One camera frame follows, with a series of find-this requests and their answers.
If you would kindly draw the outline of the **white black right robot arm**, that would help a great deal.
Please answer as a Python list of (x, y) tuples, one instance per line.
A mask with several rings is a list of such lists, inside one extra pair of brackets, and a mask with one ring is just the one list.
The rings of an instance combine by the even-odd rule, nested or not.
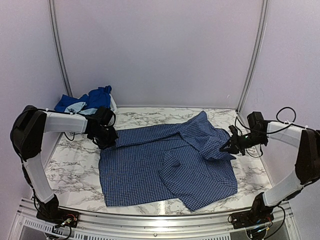
[(271, 189), (259, 193), (249, 210), (230, 215), (230, 222), (236, 229), (266, 223), (273, 219), (274, 208), (281, 202), (296, 197), (306, 186), (320, 179), (320, 132), (294, 122), (266, 120), (259, 111), (247, 116), (247, 134), (239, 135), (236, 126), (231, 125), (231, 137), (219, 149), (229, 154), (245, 155), (246, 150), (258, 145), (267, 146), (275, 140), (296, 149), (291, 162), (292, 171)]

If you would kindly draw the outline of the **blue checked shirt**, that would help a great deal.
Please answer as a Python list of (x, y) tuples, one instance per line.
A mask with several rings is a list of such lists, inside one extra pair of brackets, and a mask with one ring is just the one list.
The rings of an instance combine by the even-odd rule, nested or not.
[(179, 199), (195, 211), (238, 192), (234, 156), (220, 151), (229, 133), (214, 127), (204, 111), (184, 123), (117, 134), (98, 165), (108, 207)]

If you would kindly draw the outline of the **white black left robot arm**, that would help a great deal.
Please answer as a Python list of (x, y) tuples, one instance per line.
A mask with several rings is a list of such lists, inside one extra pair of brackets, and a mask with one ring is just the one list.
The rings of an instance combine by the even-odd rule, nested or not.
[(48, 132), (85, 134), (103, 150), (112, 147), (118, 138), (114, 128), (116, 114), (109, 108), (99, 107), (90, 115), (56, 112), (27, 105), (13, 123), (10, 140), (19, 156), (24, 177), (31, 187), (37, 218), (61, 223), (68, 218), (76, 221), (78, 213), (59, 207), (42, 163), (43, 136)]

